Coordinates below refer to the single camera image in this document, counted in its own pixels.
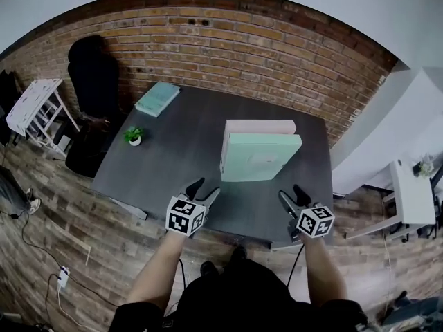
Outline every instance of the black and white marker cube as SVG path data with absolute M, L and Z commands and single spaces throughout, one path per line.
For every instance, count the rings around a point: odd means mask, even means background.
M 166 228 L 190 236 L 203 225 L 205 215 L 206 207 L 173 196 L 166 212 Z
M 321 237 L 329 234 L 334 219 L 328 207 L 312 207 L 301 211 L 297 228 L 309 237 Z

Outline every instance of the red brick wall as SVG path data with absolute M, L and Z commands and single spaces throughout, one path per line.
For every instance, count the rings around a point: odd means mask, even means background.
M 325 119 L 333 145 L 397 58 L 330 16 L 284 0 L 99 0 L 56 17 L 0 55 L 25 88 L 67 73 L 72 43 L 106 38 L 120 64 L 120 103 L 150 82 L 198 86 L 281 104 Z

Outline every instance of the white desk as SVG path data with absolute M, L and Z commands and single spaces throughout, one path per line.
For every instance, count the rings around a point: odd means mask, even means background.
M 66 157 L 62 148 L 53 142 L 53 137 L 51 137 L 49 130 L 55 118 L 63 109 L 74 124 L 74 127 L 80 131 L 57 91 L 57 87 L 62 81 L 62 79 L 34 80 L 11 109 L 6 117 L 6 122 L 18 134 L 22 136 L 28 134 L 39 147 L 42 145 L 50 147 Z M 50 101 L 49 98 L 52 94 L 57 99 L 58 106 Z M 39 130 L 46 139 L 37 137 Z
M 383 198 L 383 203 L 395 198 L 397 214 L 392 218 L 380 223 L 368 226 L 362 230 L 349 232 L 346 239 L 363 236 L 371 232 L 387 228 L 396 223 L 409 224 L 409 228 L 400 230 L 387 239 L 394 239 L 425 225 L 435 224 L 435 209 L 432 196 L 431 182 L 429 178 L 415 177 L 413 173 L 413 162 L 404 156 L 392 161 L 389 165 L 394 193 Z

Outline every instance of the floor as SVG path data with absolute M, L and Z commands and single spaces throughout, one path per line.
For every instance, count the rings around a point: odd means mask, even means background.
M 41 208 L 26 226 L 25 239 L 45 247 L 85 286 L 114 304 L 123 304 L 135 276 L 158 247 L 165 232 L 163 225 L 126 213 L 92 192 L 91 180 L 74 174 L 63 161 L 52 158 L 25 141 L 7 149 L 4 165 L 13 171 L 23 188 L 34 188 L 42 199 Z M 388 242 L 390 264 L 381 233 L 343 239 L 347 230 L 382 220 L 381 209 L 380 193 L 367 189 L 334 202 L 335 244 L 330 252 L 345 277 L 350 299 L 362 305 L 371 317 L 385 308 L 389 290 L 391 298 L 405 289 L 410 297 L 423 298 L 436 295 L 442 287 L 441 237 Z M 58 274 L 59 269 L 45 252 L 22 241 L 25 222 L 25 214 L 18 220 L 0 215 L 0 309 L 21 314 L 27 323 L 42 323 L 47 321 L 44 301 L 48 277 Z M 247 247 L 251 259 L 287 281 L 298 248 L 271 252 L 263 243 L 202 229 L 187 241 L 182 255 L 187 283 L 199 276 L 199 267 L 205 260 L 210 259 L 221 268 L 233 246 L 239 243 Z M 55 330 L 78 331 L 59 310 L 55 287 L 53 277 L 48 312 Z M 177 270 L 170 305 L 178 301 L 182 290 L 181 271 Z M 294 299 L 309 301 L 303 254 L 290 291 Z M 77 321 L 98 331 L 107 331 L 115 311 L 72 280 L 60 293 L 60 301 Z

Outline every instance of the dark gray tabletop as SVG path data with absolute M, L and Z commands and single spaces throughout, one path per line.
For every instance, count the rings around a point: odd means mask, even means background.
M 227 119 L 293 120 L 302 147 L 270 181 L 221 182 L 219 163 Z M 145 130 L 137 147 L 123 139 L 132 125 Z M 294 197 L 292 186 L 296 183 L 313 201 L 332 208 L 325 122 L 259 100 L 183 87 L 157 118 L 132 110 L 109 148 L 92 189 L 164 220 L 171 196 L 200 177 L 206 178 L 200 195 L 221 187 L 205 223 L 207 228 L 290 243 L 290 217 L 278 200 L 279 190 Z

